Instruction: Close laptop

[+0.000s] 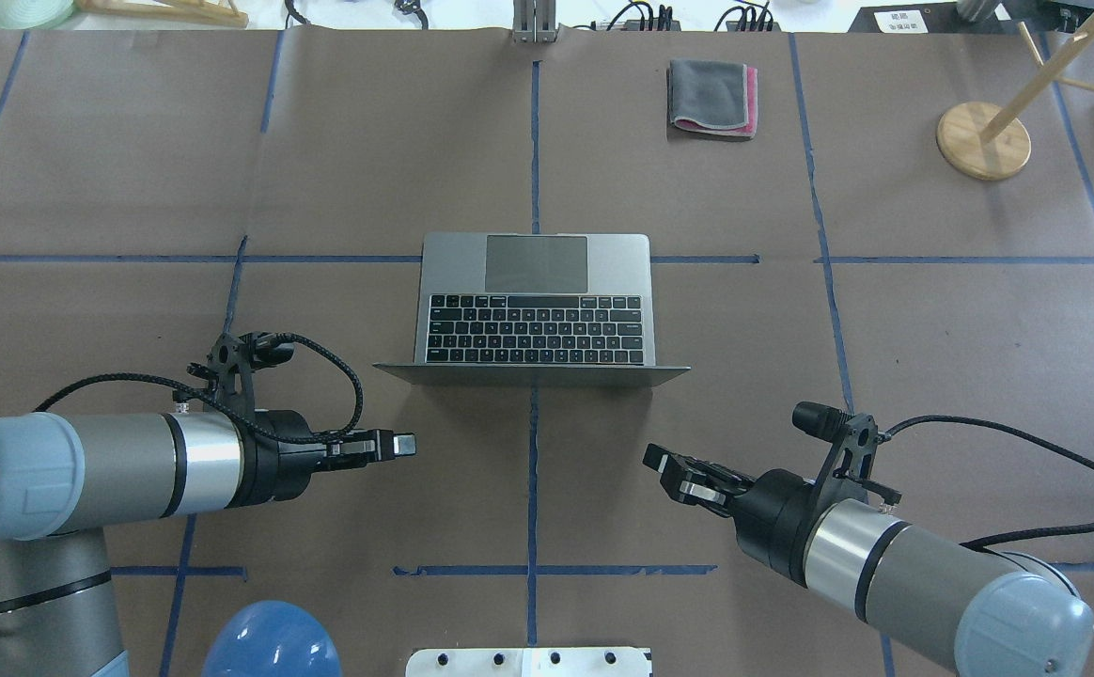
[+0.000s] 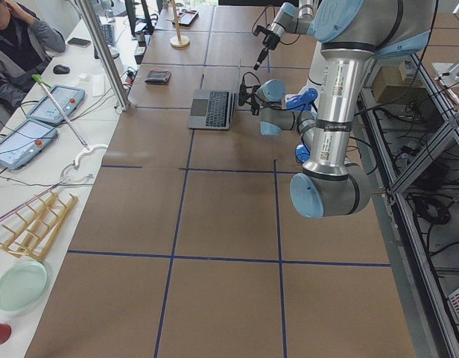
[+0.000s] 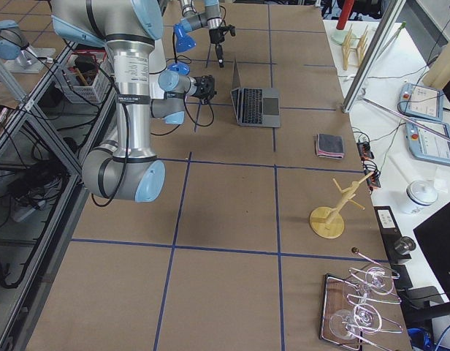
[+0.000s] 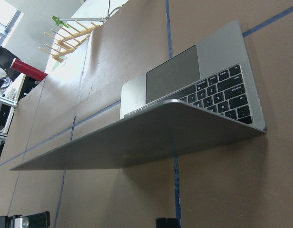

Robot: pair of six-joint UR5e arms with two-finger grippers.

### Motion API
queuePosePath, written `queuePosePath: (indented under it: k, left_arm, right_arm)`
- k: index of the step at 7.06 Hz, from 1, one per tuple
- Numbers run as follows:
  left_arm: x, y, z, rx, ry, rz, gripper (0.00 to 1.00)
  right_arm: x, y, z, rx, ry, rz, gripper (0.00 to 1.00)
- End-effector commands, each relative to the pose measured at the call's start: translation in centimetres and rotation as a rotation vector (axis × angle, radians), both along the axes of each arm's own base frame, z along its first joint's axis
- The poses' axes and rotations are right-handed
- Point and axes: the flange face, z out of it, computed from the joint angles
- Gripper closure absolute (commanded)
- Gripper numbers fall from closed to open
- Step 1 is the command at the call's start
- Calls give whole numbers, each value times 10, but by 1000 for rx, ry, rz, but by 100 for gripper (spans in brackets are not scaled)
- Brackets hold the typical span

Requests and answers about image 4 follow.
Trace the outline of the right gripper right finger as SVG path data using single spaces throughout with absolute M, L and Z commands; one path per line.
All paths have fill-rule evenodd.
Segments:
M 156 228 L 179 228 L 176 218 L 157 218 Z

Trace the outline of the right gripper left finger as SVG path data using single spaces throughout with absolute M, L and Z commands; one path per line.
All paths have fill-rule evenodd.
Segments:
M 50 212 L 30 215 L 0 216 L 0 228 L 48 228 Z

